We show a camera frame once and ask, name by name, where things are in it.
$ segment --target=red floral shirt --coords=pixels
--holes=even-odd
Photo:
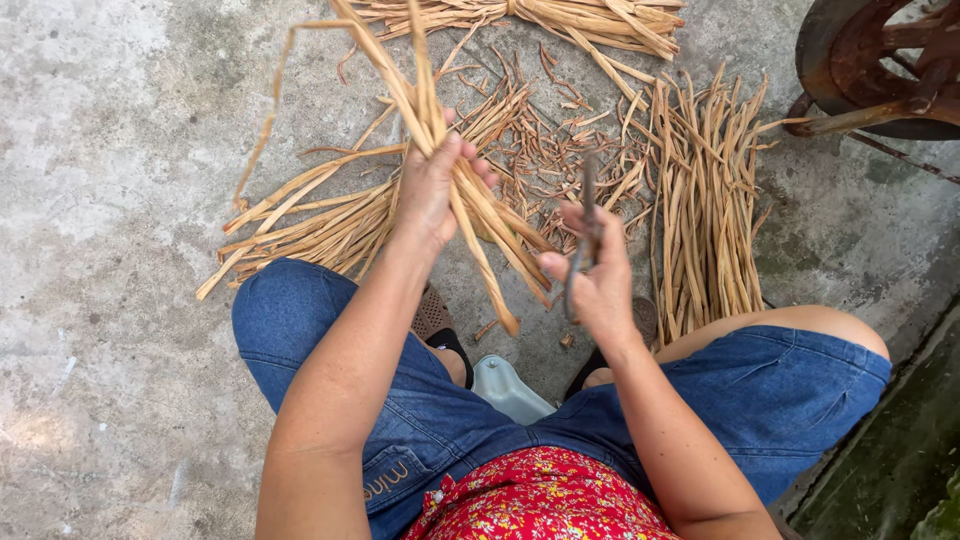
[[[680,540],[660,509],[611,467],[538,446],[478,467],[423,495],[403,540],[456,538]]]

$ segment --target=denim shorts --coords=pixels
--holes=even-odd
[[[271,262],[240,287],[233,332],[274,412],[356,288],[331,270],[289,258]],[[661,367],[764,504],[876,405],[890,375],[889,361],[859,345],[771,326],[733,331]],[[408,334],[364,446],[357,489],[364,490],[375,539],[405,531],[420,515],[423,491],[437,489],[445,474],[460,479],[495,457],[538,445],[599,459],[653,497],[634,444],[612,384],[578,392],[524,427],[454,384]]]

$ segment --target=light blue plastic object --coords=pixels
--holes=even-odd
[[[516,375],[514,366],[497,355],[486,355],[473,367],[473,392],[493,408],[529,426],[557,411]]]

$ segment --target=sandal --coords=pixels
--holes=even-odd
[[[640,335],[643,336],[643,344],[650,347],[654,340],[657,339],[657,307],[654,306],[653,302],[642,297],[634,298],[634,324],[636,328],[640,330]],[[593,353],[590,354],[587,363],[584,364],[584,367],[580,368],[576,377],[573,378],[567,387],[566,393],[564,394],[564,401],[572,398],[574,394],[583,390],[587,377],[602,367],[610,366],[607,364],[607,359],[603,358],[603,353],[600,352],[600,349],[594,347]]]
[[[414,321],[410,326],[410,330],[430,347],[451,349],[460,355],[460,358],[464,361],[464,367],[467,369],[467,381],[464,388],[470,390],[473,387],[473,366],[470,364],[467,353],[460,345],[457,334],[453,330],[453,319],[450,317],[450,311],[446,308],[444,299],[441,298],[437,288],[430,282],[427,282],[423,289],[420,305],[417,306],[417,313],[414,315]]]

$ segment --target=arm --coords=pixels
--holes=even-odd
[[[257,539],[370,538],[363,445],[433,261],[456,232],[448,195],[459,157],[492,184],[488,165],[456,134],[430,160],[408,152],[391,239],[283,399],[264,461]]]
[[[561,212],[571,229],[581,229],[581,207]],[[611,366],[627,428],[664,517],[686,540],[779,539],[753,487],[644,346],[634,326],[623,224],[597,212],[604,224],[597,264],[567,294]],[[558,279],[569,269],[553,253],[540,255],[540,265]]]

